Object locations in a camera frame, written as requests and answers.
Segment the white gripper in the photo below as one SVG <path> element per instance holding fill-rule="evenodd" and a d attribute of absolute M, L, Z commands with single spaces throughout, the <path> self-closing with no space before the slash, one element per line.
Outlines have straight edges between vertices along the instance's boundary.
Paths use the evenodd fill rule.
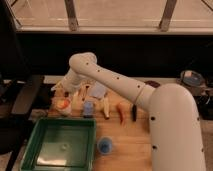
<path fill-rule="evenodd" d="M 71 107 L 73 110 L 76 110 L 79 103 L 82 101 L 83 89 L 80 88 L 80 85 L 84 79 L 84 75 L 78 74 L 72 69 L 70 69 L 67 74 L 62 78 L 61 83 L 55 84 L 51 88 L 51 90 L 54 91 L 55 97 L 63 97 L 64 90 L 68 93 L 74 94 L 72 96 Z"/>

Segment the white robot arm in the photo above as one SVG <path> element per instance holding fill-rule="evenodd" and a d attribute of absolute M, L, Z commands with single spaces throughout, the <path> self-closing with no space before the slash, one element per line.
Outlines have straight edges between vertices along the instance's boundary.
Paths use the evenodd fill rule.
<path fill-rule="evenodd" d="M 57 87 L 73 94 L 89 77 L 148 112 L 153 171 L 206 171 L 199 112 L 189 90 L 176 83 L 154 88 L 110 71 L 92 52 L 72 55 L 69 66 Z"/>

